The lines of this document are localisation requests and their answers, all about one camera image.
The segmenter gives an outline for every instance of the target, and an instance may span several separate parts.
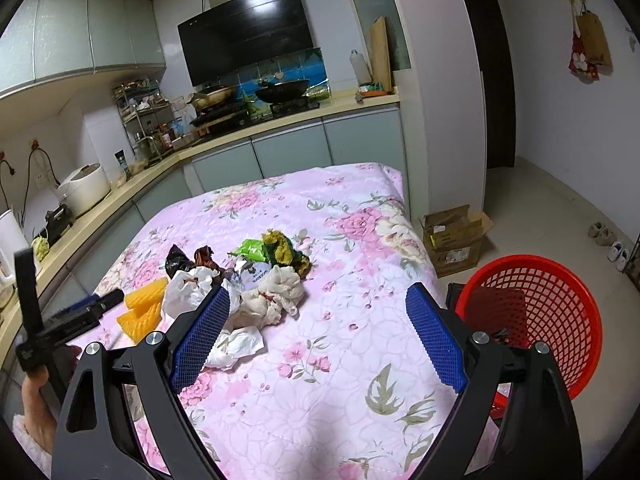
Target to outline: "basket rim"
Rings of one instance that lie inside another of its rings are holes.
[[[489,262],[485,266],[476,270],[474,275],[466,282],[466,285],[460,293],[458,302],[456,303],[456,314],[460,316],[462,320],[465,319],[465,310],[469,302],[471,292],[480,287],[482,283],[502,270],[513,269],[514,267],[530,267],[540,269],[544,272],[549,272],[563,280],[569,285],[578,295],[582,305],[587,313],[590,324],[593,324],[591,329],[591,351],[587,358],[587,364],[584,367],[582,374],[578,381],[568,388],[569,397],[575,399],[581,391],[584,390],[589,383],[593,374],[598,367],[600,361],[600,354],[602,352],[602,320],[600,319],[600,311],[595,298],[589,291],[586,285],[582,282],[578,276],[567,269],[564,265],[559,264],[553,260],[549,260],[543,256],[537,256],[535,254],[511,254],[510,256],[504,256],[498,258],[492,262]],[[495,403],[501,408],[506,407],[507,397],[499,392],[496,392]]]

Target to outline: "red basket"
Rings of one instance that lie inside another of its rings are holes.
[[[572,399],[600,360],[602,324],[593,296],[569,269],[540,256],[505,256],[479,269],[462,290],[456,313],[472,330],[509,346],[546,342]],[[507,397],[496,393],[492,417],[501,417],[506,405]]]

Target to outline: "wooden cutting board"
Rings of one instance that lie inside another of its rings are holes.
[[[371,38],[371,69],[373,81],[380,83],[382,89],[393,91],[391,83],[391,65],[389,63],[389,46],[386,42],[385,17],[378,18],[369,29]]]

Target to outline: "wok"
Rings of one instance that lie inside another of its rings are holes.
[[[258,88],[255,95],[265,103],[284,103],[298,99],[309,88],[309,79],[296,79],[294,81],[283,81],[282,83],[270,83],[260,81],[258,83],[263,88]]]
[[[237,86],[223,86],[208,94],[200,94],[196,92],[193,94],[189,104],[193,105],[196,111],[199,112],[205,108],[231,100],[236,96],[237,89]]]

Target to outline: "rice cooker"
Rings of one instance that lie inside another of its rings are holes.
[[[77,218],[86,213],[110,191],[109,181],[100,164],[89,164],[71,173],[56,190],[61,204],[66,204]]]

